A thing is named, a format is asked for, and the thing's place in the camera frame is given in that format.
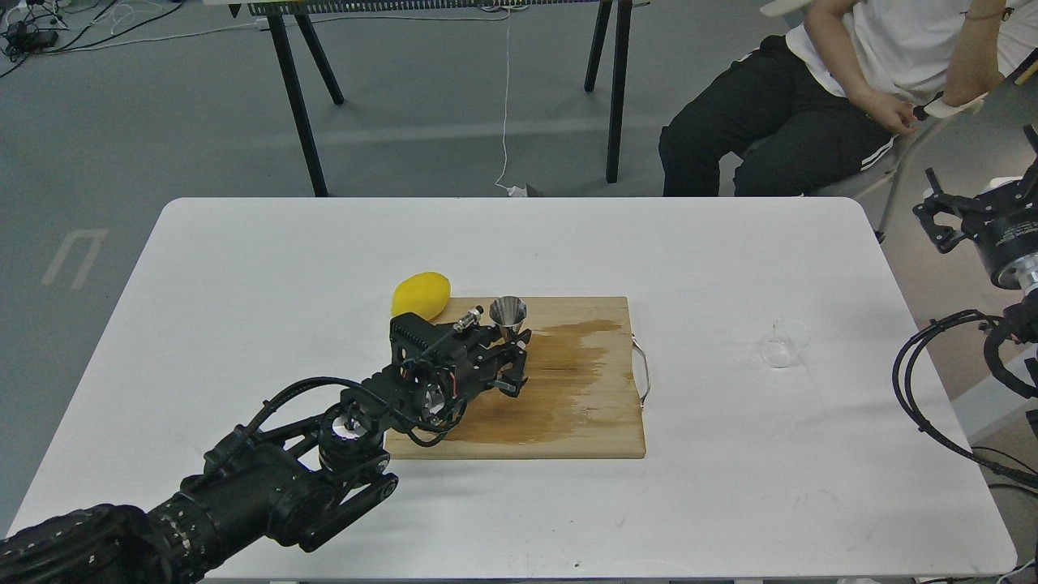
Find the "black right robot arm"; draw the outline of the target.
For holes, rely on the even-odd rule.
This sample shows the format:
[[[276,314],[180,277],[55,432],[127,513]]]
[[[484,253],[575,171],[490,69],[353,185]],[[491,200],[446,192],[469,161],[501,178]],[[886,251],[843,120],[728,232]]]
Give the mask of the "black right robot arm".
[[[892,358],[890,387],[909,423],[975,463],[989,486],[1036,495],[1036,164],[951,195],[933,170],[912,205],[941,254],[981,265],[993,314],[919,322]]]

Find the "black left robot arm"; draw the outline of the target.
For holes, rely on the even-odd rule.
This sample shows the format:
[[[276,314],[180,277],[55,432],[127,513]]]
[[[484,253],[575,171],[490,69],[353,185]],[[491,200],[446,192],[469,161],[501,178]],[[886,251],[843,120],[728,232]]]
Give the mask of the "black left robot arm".
[[[2,541],[4,583],[196,583],[257,539],[311,553],[397,489],[389,430],[429,448],[489,389],[526,382],[531,331],[518,297],[457,322],[390,319],[392,361],[361,382],[318,376],[266,401],[204,454],[203,473],[149,511],[95,505]]]

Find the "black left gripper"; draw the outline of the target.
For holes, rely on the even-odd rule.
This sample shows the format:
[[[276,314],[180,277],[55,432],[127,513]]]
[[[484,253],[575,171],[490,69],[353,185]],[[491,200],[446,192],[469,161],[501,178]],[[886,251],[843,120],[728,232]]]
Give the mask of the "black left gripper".
[[[410,422],[450,423],[469,399],[491,389],[519,397],[532,330],[502,333],[482,325],[482,315],[477,304],[452,323],[415,313],[390,319],[389,380],[397,410]]]

